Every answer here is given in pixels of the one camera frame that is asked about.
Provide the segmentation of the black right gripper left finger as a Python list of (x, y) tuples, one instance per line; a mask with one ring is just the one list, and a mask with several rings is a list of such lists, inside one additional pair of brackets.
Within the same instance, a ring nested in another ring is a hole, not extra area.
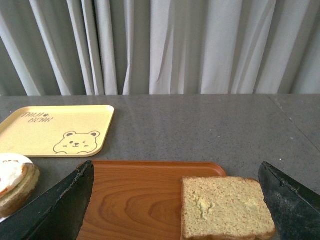
[(0, 224), (2, 240), (75, 240), (90, 203), (95, 169), (88, 160)]

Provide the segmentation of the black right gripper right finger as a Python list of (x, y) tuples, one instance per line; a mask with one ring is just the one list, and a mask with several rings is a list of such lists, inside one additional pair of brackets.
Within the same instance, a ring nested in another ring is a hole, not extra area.
[(264, 201), (282, 240), (320, 238), (320, 196), (264, 161), (258, 170)]

